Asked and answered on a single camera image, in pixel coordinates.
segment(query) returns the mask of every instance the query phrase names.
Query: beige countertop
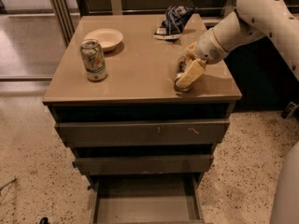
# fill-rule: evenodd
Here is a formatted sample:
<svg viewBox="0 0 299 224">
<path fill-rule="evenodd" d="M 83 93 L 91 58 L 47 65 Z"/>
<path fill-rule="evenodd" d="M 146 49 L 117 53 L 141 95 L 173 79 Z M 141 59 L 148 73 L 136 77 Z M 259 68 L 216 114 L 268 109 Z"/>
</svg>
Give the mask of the beige countertop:
<svg viewBox="0 0 299 224">
<path fill-rule="evenodd" d="M 184 103 L 238 100 L 241 93 L 224 62 L 209 65 L 186 93 L 174 90 L 177 60 L 183 50 L 206 30 L 192 15 L 175 42 L 152 38 L 163 15 L 83 17 L 44 96 L 44 104 Z M 122 42 L 105 53 L 108 76 L 100 82 L 86 78 L 79 47 L 96 29 L 117 29 Z"/>
</svg>

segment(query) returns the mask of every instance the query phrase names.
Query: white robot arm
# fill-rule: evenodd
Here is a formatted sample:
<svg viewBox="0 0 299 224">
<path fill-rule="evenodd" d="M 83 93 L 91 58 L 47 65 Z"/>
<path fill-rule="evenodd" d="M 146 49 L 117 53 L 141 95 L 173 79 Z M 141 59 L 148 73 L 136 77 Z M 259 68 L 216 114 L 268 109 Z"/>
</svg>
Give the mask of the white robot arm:
<svg viewBox="0 0 299 224">
<path fill-rule="evenodd" d="M 236 13 L 210 28 L 187 49 L 191 60 L 180 69 L 176 90 L 188 91 L 207 64 L 218 63 L 235 48 L 265 36 L 299 81 L 299 20 L 283 0 L 236 0 Z"/>
</svg>

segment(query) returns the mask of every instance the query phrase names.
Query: speckled floor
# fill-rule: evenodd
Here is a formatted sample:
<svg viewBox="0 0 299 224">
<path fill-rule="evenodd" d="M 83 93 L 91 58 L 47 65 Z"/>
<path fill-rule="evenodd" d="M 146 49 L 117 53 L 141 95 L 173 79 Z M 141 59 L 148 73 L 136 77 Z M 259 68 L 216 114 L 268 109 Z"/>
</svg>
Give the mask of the speckled floor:
<svg viewBox="0 0 299 224">
<path fill-rule="evenodd" d="M 50 33 L 58 32 L 55 23 L 46 20 Z M 6 25 L 0 35 L 2 41 L 3 37 L 6 42 L 8 37 L 18 39 L 16 28 L 2 22 Z M 25 23 L 28 29 L 35 29 L 34 24 Z M 51 41 L 61 44 L 59 36 L 55 37 Z M 10 46 L 26 58 L 20 47 Z M 59 49 L 52 52 L 52 64 L 43 63 L 49 66 L 47 73 L 55 70 L 55 61 L 62 54 Z M 33 69 L 26 65 L 19 75 Z M 12 74 L 11 66 L 0 66 Z M 89 223 L 93 191 L 87 190 L 88 181 L 73 168 L 73 154 L 64 147 L 53 129 L 50 112 L 42 105 L 48 85 L 0 82 L 0 187 L 17 178 L 1 191 L 1 224 L 33 224 L 42 217 L 48 217 L 50 224 Z M 198 189 L 206 222 L 268 223 L 279 171 L 298 141 L 295 118 L 282 119 L 277 111 L 233 113 L 228 132 L 216 148 L 212 168 Z"/>
</svg>

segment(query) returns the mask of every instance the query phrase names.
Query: paper plate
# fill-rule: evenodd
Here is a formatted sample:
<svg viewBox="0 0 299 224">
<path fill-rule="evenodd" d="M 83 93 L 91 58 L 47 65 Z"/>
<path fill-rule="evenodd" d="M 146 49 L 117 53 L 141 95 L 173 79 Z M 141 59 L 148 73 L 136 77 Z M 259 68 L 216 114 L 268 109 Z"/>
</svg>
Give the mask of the paper plate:
<svg viewBox="0 0 299 224">
<path fill-rule="evenodd" d="M 98 40 L 103 52 L 109 52 L 122 42 L 123 35 L 120 31 L 114 29 L 98 29 L 85 35 L 84 39 Z"/>
</svg>

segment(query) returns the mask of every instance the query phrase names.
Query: soda can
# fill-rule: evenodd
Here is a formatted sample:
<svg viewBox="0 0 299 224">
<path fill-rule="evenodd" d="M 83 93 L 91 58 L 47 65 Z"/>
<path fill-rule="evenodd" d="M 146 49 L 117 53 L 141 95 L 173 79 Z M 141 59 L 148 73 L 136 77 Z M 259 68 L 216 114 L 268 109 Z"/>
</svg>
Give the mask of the soda can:
<svg viewBox="0 0 299 224">
<path fill-rule="evenodd" d="M 90 81 L 100 81 L 107 76 L 104 52 L 95 39 L 83 41 L 80 47 L 82 60 Z"/>
</svg>

